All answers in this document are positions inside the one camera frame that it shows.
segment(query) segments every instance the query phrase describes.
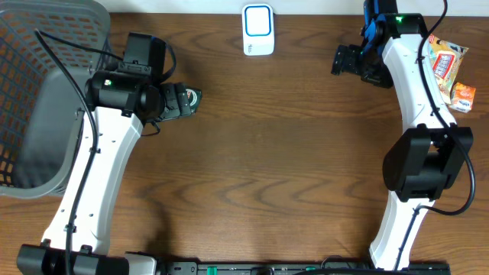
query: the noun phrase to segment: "white background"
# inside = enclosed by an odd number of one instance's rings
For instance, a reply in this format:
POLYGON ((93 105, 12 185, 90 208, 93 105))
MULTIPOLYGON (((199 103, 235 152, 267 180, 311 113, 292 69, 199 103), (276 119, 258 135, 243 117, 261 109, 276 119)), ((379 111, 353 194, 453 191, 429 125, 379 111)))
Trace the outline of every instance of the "white background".
MULTIPOLYGON (((246 4, 267 3, 278 15, 362 15, 364 0, 96 0, 109 12, 241 14, 246 4)), ((440 15, 442 0, 397 0, 399 12, 440 15)), ((489 0, 449 0, 449 15, 489 16, 489 0)))

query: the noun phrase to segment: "plastic basket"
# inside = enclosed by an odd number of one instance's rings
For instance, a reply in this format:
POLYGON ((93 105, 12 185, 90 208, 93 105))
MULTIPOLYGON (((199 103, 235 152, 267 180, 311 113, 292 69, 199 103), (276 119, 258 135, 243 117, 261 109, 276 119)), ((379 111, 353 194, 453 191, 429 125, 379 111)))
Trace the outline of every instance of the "plastic basket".
MULTIPOLYGON (((110 51, 110 17, 99 3, 0 2, 0 195, 35 198, 63 193, 82 119, 66 77, 42 49, 34 29, 110 51)), ((45 41, 83 89, 106 56, 45 41)))

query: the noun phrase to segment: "small orange package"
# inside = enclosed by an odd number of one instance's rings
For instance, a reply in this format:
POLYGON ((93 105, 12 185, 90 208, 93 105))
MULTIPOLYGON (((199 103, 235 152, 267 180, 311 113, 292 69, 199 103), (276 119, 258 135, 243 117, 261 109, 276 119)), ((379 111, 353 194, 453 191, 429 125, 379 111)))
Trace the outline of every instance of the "small orange package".
POLYGON ((474 104, 475 88, 457 82, 452 89, 450 108, 460 112, 469 112, 474 104))

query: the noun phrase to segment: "snack package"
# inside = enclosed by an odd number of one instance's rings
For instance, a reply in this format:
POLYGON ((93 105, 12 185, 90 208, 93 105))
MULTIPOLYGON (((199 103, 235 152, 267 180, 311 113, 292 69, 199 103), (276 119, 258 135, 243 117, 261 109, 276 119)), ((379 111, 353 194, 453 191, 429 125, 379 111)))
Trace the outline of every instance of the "snack package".
POLYGON ((468 48, 460 47, 448 41, 441 40, 433 34, 429 36, 429 59, 435 72, 436 82, 442 93, 443 101, 451 104, 452 91, 458 68, 468 48))
POLYGON ((452 90, 450 108, 460 112, 469 112, 474 104, 475 88, 457 82, 452 90))

